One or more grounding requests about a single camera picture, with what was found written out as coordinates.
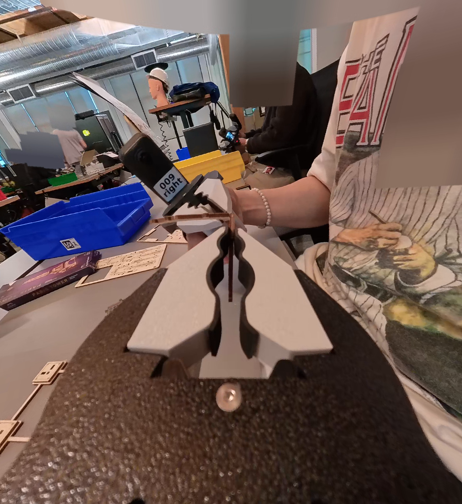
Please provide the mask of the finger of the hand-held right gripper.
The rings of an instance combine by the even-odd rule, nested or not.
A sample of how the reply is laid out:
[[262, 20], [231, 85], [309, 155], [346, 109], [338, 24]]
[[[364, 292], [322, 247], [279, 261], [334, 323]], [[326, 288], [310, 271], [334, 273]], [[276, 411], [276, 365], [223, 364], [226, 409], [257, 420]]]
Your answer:
[[199, 186], [199, 196], [206, 201], [199, 206], [199, 214], [233, 213], [230, 190], [220, 179], [205, 179]]
[[176, 225], [182, 230], [186, 237], [189, 237], [195, 233], [203, 233], [204, 236], [209, 236], [214, 233], [217, 229], [222, 226], [229, 225], [230, 218], [223, 219], [210, 219], [210, 218], [202, 218], [202, 219], [177, 219]]

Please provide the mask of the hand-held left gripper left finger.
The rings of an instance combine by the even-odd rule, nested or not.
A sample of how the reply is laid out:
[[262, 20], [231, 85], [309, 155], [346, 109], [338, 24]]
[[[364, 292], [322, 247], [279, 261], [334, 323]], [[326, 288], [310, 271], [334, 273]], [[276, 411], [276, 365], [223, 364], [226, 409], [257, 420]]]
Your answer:
[[172, 262], [127, 343], [127, 350], [165, 358], [164, 377], [199, 378], [219, 350], [230, 321], [228, 229], [221, 228]]

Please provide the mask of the wooden arch frame assembly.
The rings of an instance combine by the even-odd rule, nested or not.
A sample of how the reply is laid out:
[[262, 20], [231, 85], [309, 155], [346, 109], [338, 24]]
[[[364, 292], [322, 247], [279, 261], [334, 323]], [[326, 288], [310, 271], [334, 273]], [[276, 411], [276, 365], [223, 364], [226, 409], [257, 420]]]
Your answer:
[[227, 213], [202, 215], [199, 213], [189, 214], [183, 211], [181, 214], [166, 216], [156, 219], [156, 223], [174, 224], [177, 219], [223, 219], [230, 218], [229, 225], [218, 231], [216, 237], [202, 243], [202, 248], [188, 252], [186, 255], [173, 262], [164, 271], [164, 277], [159, 284], [152, 302], [160, 306], [163, 299], [171, 306], [182, 307], [182, 311], [195, 310], [202, 316], [204, 313], [220, 312], [220, 298], [215, 292], [215, 287], [223, 279], [223, 260], [228, 257], [229, 266], [229, 296], [232, 300], [232, 277], [233, 257], [239, 250], [235, 244], [237, 238], [236, 225], [238, 218]]

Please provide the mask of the person's right forearm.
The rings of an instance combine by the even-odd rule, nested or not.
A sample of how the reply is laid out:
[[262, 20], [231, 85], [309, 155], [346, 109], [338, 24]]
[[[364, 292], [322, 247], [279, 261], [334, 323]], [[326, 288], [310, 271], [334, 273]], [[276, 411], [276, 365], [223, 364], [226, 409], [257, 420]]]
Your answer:
[[330, 191], [314, 176], [257, 192], [267, 211], [266, 226], [301, 229], [328, 224]]

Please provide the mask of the grey desk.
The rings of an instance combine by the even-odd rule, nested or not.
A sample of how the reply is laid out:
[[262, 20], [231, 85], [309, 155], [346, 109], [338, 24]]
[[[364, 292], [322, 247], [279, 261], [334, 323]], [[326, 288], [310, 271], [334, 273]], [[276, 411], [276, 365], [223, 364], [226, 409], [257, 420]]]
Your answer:
[[[288, 247], [272, 228], [249, 232], [294, 266]], [[121, 300], [128, 298], [157, 270], [76, 288], [74, 284], [54, 291], [9, 311], [0, 323], [0, 420], [10, 420], [36, 386], [33, 378], [49, 361], [70, 363], [79, 346]], [[59, 384], [42, 386], [21, 412], [16, 434], [32, 435], [45, 405]], [[26, 443], [8, 443], [0, 455], [0, 478], [23, 450]]]

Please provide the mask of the small wooden part sheet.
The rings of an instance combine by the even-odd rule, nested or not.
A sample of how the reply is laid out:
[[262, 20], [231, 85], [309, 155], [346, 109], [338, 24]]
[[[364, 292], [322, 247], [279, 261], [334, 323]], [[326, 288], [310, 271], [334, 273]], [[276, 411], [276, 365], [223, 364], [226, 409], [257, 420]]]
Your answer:
[[157, 228], [152, 229], [142, 237], [140, 237], [137, 242], [139, 243], [173, 243], [173, 244], [187, 244], [187, 240], [182, 230], [176, 229], [173, 233], [168, 234], [163, 239], [158, 239], [153, 237], [152, 234], [157, 230]]

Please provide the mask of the cluttered work table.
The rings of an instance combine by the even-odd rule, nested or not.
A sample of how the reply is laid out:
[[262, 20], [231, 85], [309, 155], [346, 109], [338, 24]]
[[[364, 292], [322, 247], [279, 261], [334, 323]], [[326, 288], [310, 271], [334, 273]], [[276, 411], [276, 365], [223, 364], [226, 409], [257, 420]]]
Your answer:
[[66, 183], [66, 184], [63, 184], [63, 185], [59, 185], [59, 186], [51, 186], [51, 187], [47, 187], [47, 188], [44, 188], [42, 190], [38, 190], [35, 192], [36, 195], [42, 195], [42, 194], [48, 194], [49, 192], [53, 192], [53, 191], [57, 191], [57, 190], [63, 190], [64, 188], [69, 188], [69, 187], [72, 187], [72, 186], [79, 186], [79, 185], [82, 185], [82, 184], [85, 184], [85, 183], [89, 183], [89, 182], [92, 182], [92, 181], [95, 181], [95, 180], [98, 180], [102, 177], [104, 177], [105, 175], [108, 175], [108, 173], [112, 173], [116, 170], [121, 170], [123, 168], [123, 164], [122, 163], [118, 163], [114, 166], [111, 166], [111, 167], [108, 167], [108, 168], [105, 168], [103, 169], [102, 171], [99, 171], [99, 172], [96, 172], [96, 173], [93, 173], [93, 174], [90, 174], [90, 175], [87, 175], [87, 176], [83, 176], [81, 178], [77, 178], [77, 180], [75, 181], [72, 181], [72, 182], [69, 182], [69, 183]]

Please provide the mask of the black cabinet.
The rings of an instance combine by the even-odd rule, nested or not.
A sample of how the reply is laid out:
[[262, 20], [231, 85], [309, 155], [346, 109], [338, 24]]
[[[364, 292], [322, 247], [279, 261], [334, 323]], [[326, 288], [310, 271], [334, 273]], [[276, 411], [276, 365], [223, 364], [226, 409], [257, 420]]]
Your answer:
[[109, 111], [76, 113], [75, 125], [86, 142], [87, 150], [95, 150], [99, 154], [119, 151], [118, 131]]

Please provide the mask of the black monitor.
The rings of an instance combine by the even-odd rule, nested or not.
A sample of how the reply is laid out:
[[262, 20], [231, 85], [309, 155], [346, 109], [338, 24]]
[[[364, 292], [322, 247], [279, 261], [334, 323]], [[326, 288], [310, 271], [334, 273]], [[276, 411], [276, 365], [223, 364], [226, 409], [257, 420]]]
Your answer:
[[190, 157], [219, 151], [213, 123], [205, 123], [195, 127], [183, 129], [184, 138]]

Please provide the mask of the white angled board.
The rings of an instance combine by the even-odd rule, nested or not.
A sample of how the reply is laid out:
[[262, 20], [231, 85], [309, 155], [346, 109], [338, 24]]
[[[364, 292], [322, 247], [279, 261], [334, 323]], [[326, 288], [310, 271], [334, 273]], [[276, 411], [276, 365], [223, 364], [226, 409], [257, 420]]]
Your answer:
[[122, 103], [120, 100], [112, 96], [108, 91], [106, 91], [102, 86], [95, 80], [85, 77], [79, 73], [71, 72], [72, 79], [80, 86], [88, 89], [97, 96], [101, 97], [107, 103], [113, 105], [117, 108], [124, 116], [126, 116], [134, 126], [141, 132], [149, 136], [159, 147], [161, 147], [164, 142], [163, 139], [156, 135], [149, 125], [142, 120], [138, 114], [136, 114], [131, 108], [126, 104]]

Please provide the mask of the mannequin head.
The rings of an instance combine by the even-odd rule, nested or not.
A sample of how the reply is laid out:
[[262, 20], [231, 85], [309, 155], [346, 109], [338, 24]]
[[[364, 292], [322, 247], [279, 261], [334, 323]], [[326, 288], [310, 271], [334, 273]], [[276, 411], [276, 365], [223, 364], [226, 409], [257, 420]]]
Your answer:
[[164, 81], [149, 75], [148, 86], [151, 97], [156, 102], [157, 108], [171, 104], [167, 97], [168, 88]]

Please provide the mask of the dark blue bag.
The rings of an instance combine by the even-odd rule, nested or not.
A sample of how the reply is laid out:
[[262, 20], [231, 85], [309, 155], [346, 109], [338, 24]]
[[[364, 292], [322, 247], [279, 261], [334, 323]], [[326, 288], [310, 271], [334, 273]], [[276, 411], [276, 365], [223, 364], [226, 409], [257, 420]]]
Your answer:
[[190, 99], [201, 99], [209, 95], [212, 103], [217, 103], [220, 99], [220, 90], [213, 82], [196, 82], [175, 85], [169, 92], [173, 102], [185, 101]]

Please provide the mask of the black office chair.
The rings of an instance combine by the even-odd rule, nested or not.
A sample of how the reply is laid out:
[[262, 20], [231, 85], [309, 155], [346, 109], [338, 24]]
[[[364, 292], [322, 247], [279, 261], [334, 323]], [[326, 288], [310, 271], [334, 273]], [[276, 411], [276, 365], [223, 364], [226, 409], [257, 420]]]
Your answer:
[[312, 162], [321, 153], [328, 121], [331, 115], [340, 58], [311, 75], [316, 92], [316, 113], [314, 125], [309, 129], [307, 144], [294, 149], [289, 169], [295, 180], [306, 176]]

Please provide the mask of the standing desk with post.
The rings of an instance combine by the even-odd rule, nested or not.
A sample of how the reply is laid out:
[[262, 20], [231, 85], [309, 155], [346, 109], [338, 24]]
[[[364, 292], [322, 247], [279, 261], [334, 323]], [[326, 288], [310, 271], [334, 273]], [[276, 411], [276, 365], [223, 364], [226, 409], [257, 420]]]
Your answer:
[[201, 110], [203, 107], [211, 103], [210, 95], [206, 94], [204, 97], [182, 100], [168, 105], [159, 106], [148, 110], [149, 113], [155, 114], [158, 122], [172, 122], [175, 123], [174, 117], [180, 117], [184, 129], [194, 127], [191, 114]]

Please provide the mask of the silver air duct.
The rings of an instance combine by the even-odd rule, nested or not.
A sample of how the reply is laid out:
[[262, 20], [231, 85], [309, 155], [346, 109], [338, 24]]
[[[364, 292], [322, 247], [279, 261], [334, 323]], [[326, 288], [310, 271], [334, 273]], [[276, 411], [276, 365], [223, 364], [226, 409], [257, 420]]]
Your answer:
[[112, 54], [121, 54], [127, 49], [155, 47], [194, 34], [92, 18], [1, 43], [0, 72], [94, 46], [103, 46], [104, 51], [111, 48]]
[[[79, 74], [93, 80], [101, 80], [117, 75], [128, 74], [137, 70], [135, 65], [139, 63], [140, 68], [155, 61], [152, 52], [146, 54], [136, 54], [126, 58], [109, 62], [108, 64], [83, 69]], [[13, 104], [27, 99], [44, 96], [54, 92], [65, 91], [72, 87], [79, 86], [71, 74], [64, 74], [51, 79], [38, 80], [33, 83], [26, 83], [10, 89], [11, 92], [3, 90], [0, 92], [2, 104]]]

